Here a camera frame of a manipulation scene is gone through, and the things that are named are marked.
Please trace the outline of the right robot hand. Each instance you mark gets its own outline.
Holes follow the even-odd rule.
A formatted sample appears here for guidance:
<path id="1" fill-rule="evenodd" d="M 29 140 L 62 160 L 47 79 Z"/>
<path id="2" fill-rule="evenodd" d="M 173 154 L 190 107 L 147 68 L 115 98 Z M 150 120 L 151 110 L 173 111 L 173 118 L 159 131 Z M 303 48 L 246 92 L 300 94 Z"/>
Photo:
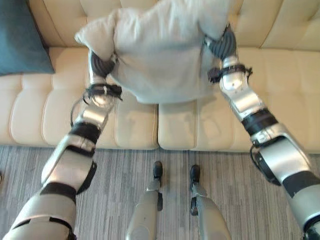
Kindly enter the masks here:
<path id="1" fill-rule="evenodd" d="M 203 44 L 210 52 L 224 61 L 226 58 L 235 56 L 237 53 L 237 40 L 231 25 L 228 23 L 220 39 L 213 40 L 208 35 L 204 37 Z"/>

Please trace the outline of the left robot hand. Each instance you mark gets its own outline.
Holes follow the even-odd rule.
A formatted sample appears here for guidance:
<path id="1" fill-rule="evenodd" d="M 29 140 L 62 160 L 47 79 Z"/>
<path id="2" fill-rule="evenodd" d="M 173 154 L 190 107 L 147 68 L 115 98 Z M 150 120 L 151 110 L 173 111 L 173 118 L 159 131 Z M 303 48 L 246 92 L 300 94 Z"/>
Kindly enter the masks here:
<path id="1" fill-rule="evenodd" d="M 113 56 L 108 60 L 103 60 L 93 51 L 90 51 L 89 63 L 94 76 L 106 78 L 115 68 L 117 60 Z"/>

